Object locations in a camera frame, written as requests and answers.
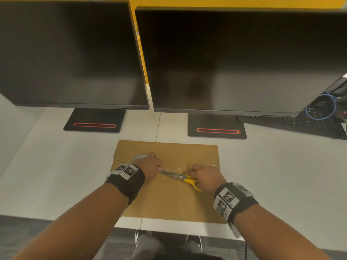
blue cable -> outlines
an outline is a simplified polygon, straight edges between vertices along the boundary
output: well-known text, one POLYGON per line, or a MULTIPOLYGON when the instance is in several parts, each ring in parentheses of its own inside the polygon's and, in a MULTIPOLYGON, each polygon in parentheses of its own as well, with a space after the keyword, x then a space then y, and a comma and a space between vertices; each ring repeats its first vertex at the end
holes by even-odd
POLYGON ((333 95, 330 95, 329 92, 326 92, 326 93, 321 94, 321 95, 319 95, 319 96, 320 96, 320 97, 321 97, 321 96, 328 96, 328 97, 330 97, 330 98, 332 99, 332 103, 333 103, 333 105, 334 105, 334 109, 333 109, 332 113, 331 113, 329 116, 325 117, 325 118, 314 118, 314 117, 311 117, 311 116, 309 115, 309 113, 308 113, 308 111, 307 111, 307 106, 306 106, 306 108, 305 108, 305 112, 306 112, 306 115, 307 115, 309 118, 313 119, 313 120, 326 120, 327 118, 330 118, 332 115, 334 115, 334 113, 335 113, 335 111, 336 111, 336 101, 337 101, 337 98, 336 98, 335 96, 333 96, 333 95))

red rectangular outline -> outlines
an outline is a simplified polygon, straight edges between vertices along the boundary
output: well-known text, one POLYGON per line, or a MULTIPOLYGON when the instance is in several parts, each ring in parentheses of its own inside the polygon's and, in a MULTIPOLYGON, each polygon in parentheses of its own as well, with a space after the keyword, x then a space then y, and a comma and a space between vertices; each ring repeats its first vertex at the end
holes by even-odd
POLYGON ((84 123, 84 122, 75 122, 74 127, 103 127, 106 129, 114 129, 116 127, 116 124, 101 124, 101 123, 84 123), (84 125, 100 125, 100 126, 78 126, 76 124, 84 124, 84 125))
POLYGON ((197 128, 196 132, 219 133, 219 134, 237 134, 237 135, 241 134, 241 131, 239 131, 239 130, 203 129, 203 128, 197 128), (221 131, 234 131, 234 132, 216 132, 216 131, 198 131, 198 130, 221 130, 221 131))

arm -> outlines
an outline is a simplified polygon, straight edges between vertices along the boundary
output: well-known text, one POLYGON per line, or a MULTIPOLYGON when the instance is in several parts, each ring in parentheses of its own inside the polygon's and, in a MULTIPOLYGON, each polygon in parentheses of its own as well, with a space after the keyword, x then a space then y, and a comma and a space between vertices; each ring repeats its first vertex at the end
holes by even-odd
MULTIPOLYGON (((133 164, 150 181, 160 172, 162 161, 150 153, 133 164)), ((104 183, 51 223, 13 260, 93 259, 128 201, 114 185, 104 183)))
MULTIPOLYGON (((227 182, 215 167, 193 165, 192 171, 187 174, 199 179, 196 185, 200 190, 212 195, 227 182)), ((260 260, 330 259, 299 232, 260 205, 252 205, 236 214, 234 225, 260 260)))

forearm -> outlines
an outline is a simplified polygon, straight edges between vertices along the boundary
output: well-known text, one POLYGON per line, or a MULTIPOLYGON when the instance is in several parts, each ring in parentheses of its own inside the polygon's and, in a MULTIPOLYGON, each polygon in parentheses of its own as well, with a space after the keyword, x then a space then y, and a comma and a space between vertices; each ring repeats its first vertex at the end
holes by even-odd
POLYGON ((322 250, 260 205, 237 214, 234 225, 260 260, 326 260, 322 250))
POLYGON ((14 260, 91 260, 127 205, 128 198, 105 183, 50 224, 14 260))

black keyboard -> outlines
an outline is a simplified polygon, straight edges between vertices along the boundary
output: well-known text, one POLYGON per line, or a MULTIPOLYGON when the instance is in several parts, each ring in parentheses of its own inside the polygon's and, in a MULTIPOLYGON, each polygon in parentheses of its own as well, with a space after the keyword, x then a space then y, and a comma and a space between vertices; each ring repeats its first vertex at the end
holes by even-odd
MULTIPOLYGON (((317 108, 307 108, 307 112, 314 118, 324 118, 329 112, 317 108)), ((346 140, 347 135, 341 125, 341 119, 331 117, 325 120, 314 120, 303 110, 295 118, 238 116, 238 121, 281 130, 290 130, 306 134, 346 140)))

